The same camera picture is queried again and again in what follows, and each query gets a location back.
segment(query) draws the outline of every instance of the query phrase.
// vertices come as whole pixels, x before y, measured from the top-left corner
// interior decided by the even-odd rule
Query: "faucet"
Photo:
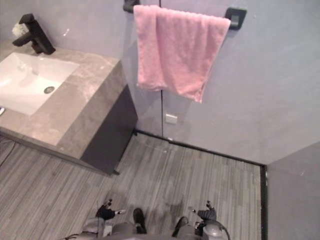
[[[23,15],[19,21],[19,24],[25,24],[29,29],[29,32],[13,41],[13,45],[21,47],[31,41],[31,46],[37,54],[45,53],[50,55],[56,50],[40,27],[38,21],[35,20],[35,17],[32,13]]]

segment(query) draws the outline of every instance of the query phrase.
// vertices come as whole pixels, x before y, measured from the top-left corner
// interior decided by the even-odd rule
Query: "towel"
[[[133,8],[138,43],[138,83],[202,102],[205,85],[230,20],[156,5]]]

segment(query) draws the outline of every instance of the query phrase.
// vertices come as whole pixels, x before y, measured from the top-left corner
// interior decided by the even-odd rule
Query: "gray wall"
[[[166,8],[224,16],[248,10],[229,31],[199,104],[169,92],[164,135],[268,164],[320,140],[319,0],[162,0]]]
[[[121,58],[138,113],[138,128],[161,135],[161,97],[136,87],[137,37],[133,14],[122,0],[0,0],[0,41],[15,39],[12,28],[33,13],[57,47]],[[158,0],[142,0],[157,4]]]
[[[157,4],[158,0],[143,0]],[[0,0],[0,40],[33,12],[55,46],[122,59],[138,128],[161,135],[161,97],[136,87],[133,15],[122,0]],[[213,65],[203,103],[163,92],[164,136],[269,164],[320,140],[319,0],[162,0],[166,8],[224,16],[248,9],[229,31]]]
[[[268,235],[320,239],[320,142],[268,165]]]

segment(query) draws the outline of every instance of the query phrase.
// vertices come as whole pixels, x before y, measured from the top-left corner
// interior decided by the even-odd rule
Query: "sink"
[[[0,62],[0,106],[34,114],[79,64],[11,53]]]

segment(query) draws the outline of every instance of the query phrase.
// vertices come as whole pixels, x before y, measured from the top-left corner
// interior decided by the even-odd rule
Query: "wall outlet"
[[[178,117],[177,116],[174,116],[174,115],[171,115],[171,114],[166,114],[165,115],[165,122],[167,124],[177,124],[178,122]]]

